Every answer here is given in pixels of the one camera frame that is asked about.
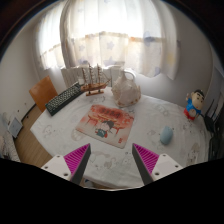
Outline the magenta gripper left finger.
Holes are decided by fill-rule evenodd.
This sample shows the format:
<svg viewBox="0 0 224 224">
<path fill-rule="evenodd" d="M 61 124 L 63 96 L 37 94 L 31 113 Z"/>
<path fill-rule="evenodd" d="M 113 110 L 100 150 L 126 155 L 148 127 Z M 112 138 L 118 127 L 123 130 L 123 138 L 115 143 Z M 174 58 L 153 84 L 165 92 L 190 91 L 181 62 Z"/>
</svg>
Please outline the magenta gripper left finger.
<svg viewBox="0 0 224 224">
<path fill-rule="evenodd" d="M 65 156 L 54 156 L 42 166 L 42 169 L 79 185 L 83 178 L 90 154 L 91 145 L 86 144 Z"/>
</svg>

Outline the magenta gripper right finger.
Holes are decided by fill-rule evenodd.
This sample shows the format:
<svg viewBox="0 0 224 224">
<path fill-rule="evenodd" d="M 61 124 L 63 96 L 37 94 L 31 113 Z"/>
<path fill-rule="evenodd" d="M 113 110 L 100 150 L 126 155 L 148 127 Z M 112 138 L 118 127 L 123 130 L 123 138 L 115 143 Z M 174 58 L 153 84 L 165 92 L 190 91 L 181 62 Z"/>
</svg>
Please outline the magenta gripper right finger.
<svg viewBox="0 0 224 224">
<path fill-rule="evenodd" d="M 169 155 L 158 155 L 135 143 L 132 144 L 132 154 L 145 185 L 182 169 Z"/>
</svg>

